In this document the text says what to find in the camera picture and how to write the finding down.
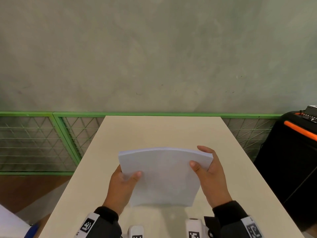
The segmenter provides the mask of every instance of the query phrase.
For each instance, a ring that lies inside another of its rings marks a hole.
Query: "green railing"
[[[251,159],[279,114],[0,112],[0,175],[72,175],[105,116],[220,116]]]

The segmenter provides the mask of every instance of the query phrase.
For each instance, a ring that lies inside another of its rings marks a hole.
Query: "table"
[[[100,206],[123,150],[176,147],[216,151],[228,189],[270,238],[303,237],[220,117],[106,116],[40,238],[74,237],[89,212]],[[127,206],[119,218],[124,233],[143,225],[145,238],[186,237],[185,219],[213,216],[200,188],[192,207]]]

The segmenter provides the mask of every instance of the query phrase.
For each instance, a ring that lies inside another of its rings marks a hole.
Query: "wire mesh panel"
[[[76,145],[81,157],[84,156],[90,145],[93,137],[98,131],[102,118],[88,118],[88,117],[64,117],[63,121]]]
[[[75,169],[49,117],[0,117],[0,172]]]
[[[223,119],[249,158],[254,161],[276,119]]]
[[[64,117],[77,149],[84,156],[104,118]],[[254,161],[276,119],[223,119],[249,158]]]

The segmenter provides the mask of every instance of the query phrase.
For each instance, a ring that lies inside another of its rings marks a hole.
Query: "gray wall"
[[[317,103],[317,0],[0,0],[0,110]]]

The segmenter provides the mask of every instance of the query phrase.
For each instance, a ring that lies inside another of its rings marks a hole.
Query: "green metal frame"
[[[108,113],[108,112],[3,112],[0,116],[49,117],[53,127],[59,134],[66,150],[74,163],[79,164],[81,156],[74,144],[63,117],[105,117],[105,116],[192,116],[192,117],[221,117],[236,119],[277,119],[282,114],[235,114],[235,113]],[[0,175],[72,175],[73,172],[0,172]]]

